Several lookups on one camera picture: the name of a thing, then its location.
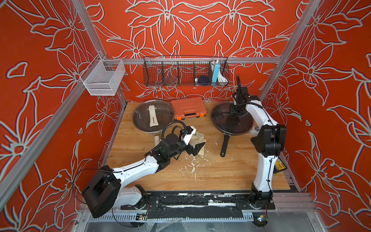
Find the cream yellow cloth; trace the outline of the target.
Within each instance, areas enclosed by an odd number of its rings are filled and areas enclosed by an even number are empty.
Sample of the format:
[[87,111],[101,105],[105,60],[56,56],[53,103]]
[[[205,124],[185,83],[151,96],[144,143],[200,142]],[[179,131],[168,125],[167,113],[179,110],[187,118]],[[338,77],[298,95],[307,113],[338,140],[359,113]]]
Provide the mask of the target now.
[[[191,140],[190,140],[189,143],[193,147],[195,147],[195,145],[200,144],[200,143],[203,143],[203,142],[206,142],[205,137],[204,137],[204,134],[196,131],[195,134],[192,135],[192,138],[191,138]],[[198,155],[201,156],[201,157],[203,157],[204,156],[204,152],[205,152],[205,146],[203,146],[201,148],[201,150],[199,151]]]

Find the glass lid with white handle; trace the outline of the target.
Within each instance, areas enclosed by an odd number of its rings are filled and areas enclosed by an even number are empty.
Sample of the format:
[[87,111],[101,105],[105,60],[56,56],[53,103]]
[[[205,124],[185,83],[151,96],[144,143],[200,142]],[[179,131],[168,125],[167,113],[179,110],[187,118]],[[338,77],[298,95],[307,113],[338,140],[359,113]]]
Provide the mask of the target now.
[[163,100],[149,100],[137,106],[132,114],[134,126],[145,133],[158,133],[174,120],[173,107]]

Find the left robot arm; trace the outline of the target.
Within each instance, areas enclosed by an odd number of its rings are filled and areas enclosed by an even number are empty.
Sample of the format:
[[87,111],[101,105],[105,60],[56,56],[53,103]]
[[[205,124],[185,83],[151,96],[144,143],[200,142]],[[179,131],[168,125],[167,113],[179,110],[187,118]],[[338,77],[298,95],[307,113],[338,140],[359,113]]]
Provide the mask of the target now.
[[99,218],[113,207],[140,205],[147,193],[140,185],[128,188],[136,180],[158,173],[184,151],[197,156],[205,146],[202,142],[192,146],[188,141],[171,135],[146,153],[144,159],[120,168],[105,165],[97,170],[82,191],[82,196],[93,218]]

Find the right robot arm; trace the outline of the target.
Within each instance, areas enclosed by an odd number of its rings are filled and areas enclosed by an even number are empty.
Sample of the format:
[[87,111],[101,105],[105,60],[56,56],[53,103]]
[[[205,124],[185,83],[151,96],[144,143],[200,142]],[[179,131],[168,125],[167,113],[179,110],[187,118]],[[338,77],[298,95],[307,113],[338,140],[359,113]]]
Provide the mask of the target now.
[[250,95],[246,87],[238,87],[232,96],[233,114],[248,113],[259,128],[256,137],[251,138],[259,155],[256,178],[249,195],[249,204],[256,209],[268,205],[273,198],[272,177],[278,156],[284,150],[287,128],[275,121],[264,109],[260,99]]

